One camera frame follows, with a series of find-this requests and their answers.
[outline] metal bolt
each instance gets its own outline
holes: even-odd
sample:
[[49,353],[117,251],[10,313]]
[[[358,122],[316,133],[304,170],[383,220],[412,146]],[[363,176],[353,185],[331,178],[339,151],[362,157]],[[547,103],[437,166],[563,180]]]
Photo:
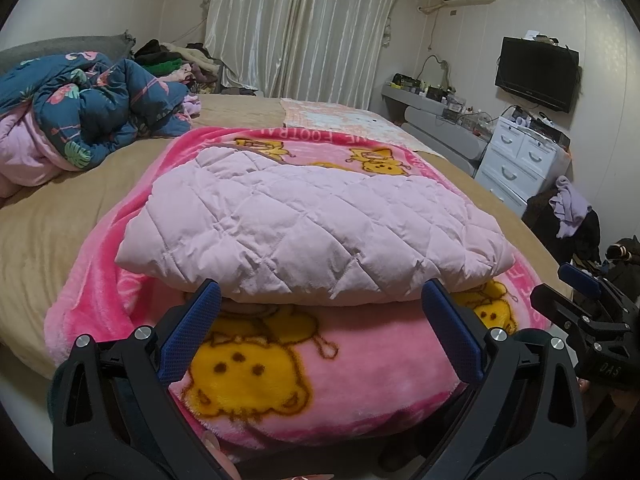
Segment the metal bolt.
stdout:
[[76,339],[76,346],[82,348],[84,346],[87,346],[89,344],[89,341],[91,341],[91,338],[87,334],[82,334],[78,337],[78,339]]
[[551,346],[556,350],[562,350],[564,348],[564,341],[559,337],[551,338]]
[[134,332],[134,336],[136,339],[146,339],[151,335],[151,327],[150,326],[139,326]]
[[493,328],[490,333],[491,337],[496,341],[504,341],[507,339],[507,333],[501,328]]

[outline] textured blue pad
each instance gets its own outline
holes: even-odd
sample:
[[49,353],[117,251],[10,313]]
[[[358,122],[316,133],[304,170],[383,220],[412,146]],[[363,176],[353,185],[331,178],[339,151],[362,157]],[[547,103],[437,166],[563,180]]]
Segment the textured blue pad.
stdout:
[[571,264],[560,266],[558,278],[590,300],[597,300],[602,293],[598,280]]
[[183,377],[220,312],[221,300],[220,287],[210,282],[162,345],[158,379],[163,386]]
[[460,380],[468,384],[478,384],[484,378],[482,349],[457,313],[456,305],[438,285],[435,280],[429,280],[422,287],[424,315]]

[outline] white chest of drawers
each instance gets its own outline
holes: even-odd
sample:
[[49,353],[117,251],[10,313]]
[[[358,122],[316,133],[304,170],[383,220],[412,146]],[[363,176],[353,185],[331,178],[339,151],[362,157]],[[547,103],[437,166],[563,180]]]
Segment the white chest of drawers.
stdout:
[[522,216],[527,200],[565,174],[569,161],[552,140],[500,118],[476,180]]

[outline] television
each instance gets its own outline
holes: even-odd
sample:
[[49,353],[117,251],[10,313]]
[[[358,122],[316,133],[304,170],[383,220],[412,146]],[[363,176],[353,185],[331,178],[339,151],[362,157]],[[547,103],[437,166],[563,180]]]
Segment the television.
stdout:
[[575,50],[504,38],[495,85],[551,110],[569,113],[578,87],[579,62]]

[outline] beige bed sheet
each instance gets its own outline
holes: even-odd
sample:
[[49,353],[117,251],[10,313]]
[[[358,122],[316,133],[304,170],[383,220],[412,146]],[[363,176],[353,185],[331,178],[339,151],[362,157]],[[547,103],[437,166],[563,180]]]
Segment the beige bed sheet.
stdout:
[[[276,128],[285,113],[277,99],[204,95],[195,126]],[[165,149],[167,139],[140,140],[108,156],[98,168],[25,189],[0,208],[0,340],[45,377],[54,371],[43,336],[44,317],[65,283],[82,242]],[[563,293],[558,265],[527,227],[498,199],[458,168],[427,153],[481,209],[493,214],[540,278]]]

